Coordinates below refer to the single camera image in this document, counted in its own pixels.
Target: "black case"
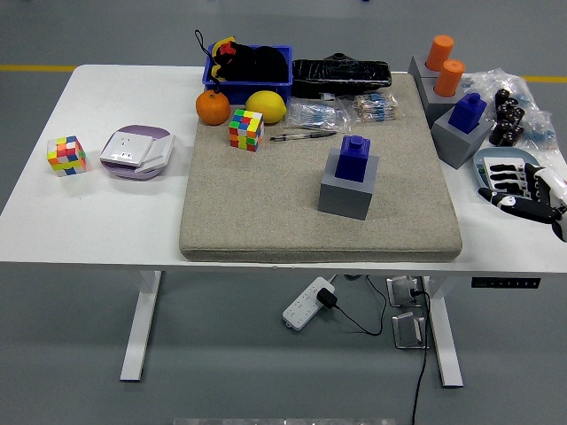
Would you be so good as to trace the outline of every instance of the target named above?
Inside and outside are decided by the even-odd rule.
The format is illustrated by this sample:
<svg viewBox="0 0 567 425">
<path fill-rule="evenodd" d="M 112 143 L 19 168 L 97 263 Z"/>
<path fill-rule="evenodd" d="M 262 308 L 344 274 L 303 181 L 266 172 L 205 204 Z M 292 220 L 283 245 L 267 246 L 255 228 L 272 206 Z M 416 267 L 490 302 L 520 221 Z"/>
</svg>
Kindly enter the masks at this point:
<svg viewBox="0 0 567 425">
<path fill-rule="evenodd" d="M 293 61 L 294 97 L 320 98 L 321 93 L 360 95 L 391 85 L 390 67 L 383 61 L 354 60 L 342 53 L 320 60 Z"/>
</svg>

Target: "stuffed toy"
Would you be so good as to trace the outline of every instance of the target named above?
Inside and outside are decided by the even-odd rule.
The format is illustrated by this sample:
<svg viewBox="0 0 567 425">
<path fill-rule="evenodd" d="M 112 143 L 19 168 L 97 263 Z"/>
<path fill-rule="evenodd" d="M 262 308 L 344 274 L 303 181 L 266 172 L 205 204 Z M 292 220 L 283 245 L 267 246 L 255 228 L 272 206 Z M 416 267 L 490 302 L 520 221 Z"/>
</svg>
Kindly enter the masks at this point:
<svg viewBox="0 0 567 425">
<path fill-rule="evenodd" d="M 212 51 L 206 53 L 214 62 L 211 68 L 213 80 L 273 82 L 289 80 L 289 68 L 285 56 L 275 47 L 253 48 L 238 44 L 235 37 L 228 37 L 216 42 Z"/>
</svg>

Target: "blue plastic basket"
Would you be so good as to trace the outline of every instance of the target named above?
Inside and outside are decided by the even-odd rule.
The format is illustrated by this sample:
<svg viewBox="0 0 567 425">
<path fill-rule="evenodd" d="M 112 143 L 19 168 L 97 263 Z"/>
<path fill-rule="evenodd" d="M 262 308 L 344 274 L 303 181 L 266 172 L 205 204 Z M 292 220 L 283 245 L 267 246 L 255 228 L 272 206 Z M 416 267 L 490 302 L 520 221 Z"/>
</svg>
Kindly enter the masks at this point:
<svg viewBox="0 0 567 425">
<path fill-rule="evenodd" d="M 278 49 L 287 62 L 288 81 L 287 82 L 253 82 L 253 81 L 221 81 L 221 93 L 229 99 L 230 104 L 245 104 L 248 97 L 260 90 L 275 91 L 280 95 L 285 103 L 291 96 L 291 84 L 293 83 L 292 73 L 292 50 L 291 46 L 271 46 Z M 209 46 L 209 51 L 213 49 L 213 45 Z M 203 84 L 207 90 L 214 89 L 216 84 L 209 78 L 209 70 L 211 68 L 211 59 L 207 56 L 205 63 L 205 72 L 203 73 Z"/>
</svg>

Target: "silver pen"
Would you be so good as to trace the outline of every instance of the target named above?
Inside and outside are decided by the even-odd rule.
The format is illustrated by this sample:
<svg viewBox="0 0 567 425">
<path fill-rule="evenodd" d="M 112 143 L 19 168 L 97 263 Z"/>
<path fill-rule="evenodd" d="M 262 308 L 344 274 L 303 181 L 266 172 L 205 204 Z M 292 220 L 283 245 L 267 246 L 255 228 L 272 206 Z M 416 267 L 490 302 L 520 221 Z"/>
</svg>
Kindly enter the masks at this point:
<svg viewBox="0 0 567 425">
<path fill-rule="evenodd" d="M 272 142 L 284 142 L 286 140 L 299 140 L 299 139 L 315 139 L 317 137 L 328 137 L 330 135 L 335 135 L 336 131 L 320 130 L 314 131 L 313 133 L 305 133 L 302 135 L 294 135 L 293 133 L 284 133 L 282 135 L 275 135 L 270 137 L 269 140 Z"/>
</svg>

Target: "clear plastic bag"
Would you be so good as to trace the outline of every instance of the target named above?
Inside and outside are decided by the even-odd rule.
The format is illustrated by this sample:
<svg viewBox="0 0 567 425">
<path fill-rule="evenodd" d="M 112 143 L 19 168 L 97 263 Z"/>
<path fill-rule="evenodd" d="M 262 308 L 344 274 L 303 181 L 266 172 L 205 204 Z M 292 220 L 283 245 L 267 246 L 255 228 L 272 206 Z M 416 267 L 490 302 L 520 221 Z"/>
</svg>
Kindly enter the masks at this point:
<svg viewBox="0 0 567 425">
<path fill-rule="evenodd" d="M 518 106 L 524 111 L 539 109 L 533 100 L 527 82 L 522 77 L 505 73 L 501 68 L 482 73 L 465 74 L 461 79 L 461 85 L 465 93 L 478 93 L 486 102 L 485 117 L 488 120 L 496 120 L 494 96 L 500 89 L 509 91 L 510 96 L 517 100 Z"/>
<path fill-rule="evenodd" d="M 343 103 L 351 119 L 356 122 L 382 122 L 395 120 L 398 116 L 398 102 L 386 90 L 372 90 L 357 96 L 338 99 Z"/>
<path fill-rule="evenodd" d="M 348 133 L 351 117 L 338 100 L 325 101 L 290 97 L 285 126 Z"/>
<path fill-rule="evenodd" d="M 486 102 L 484 118 L 493 122 L 496 122 L 494 98 L 498 90 L 507 90 L 510 97 L 517 100 L 518 106 L 524 110 L 524 117 L 519 122 L 524 133 L 515 145 L 517 148 L 537 153 L 539 156 L 545 156 L 546 152 L 559 151 L 555 129 L 551 123 L 551 113 L 538 108 L 523 78 L 497 68 L 488 72 L 465 75 L 461 84 L 465 93 L 480 94 Z"/>
</svg>

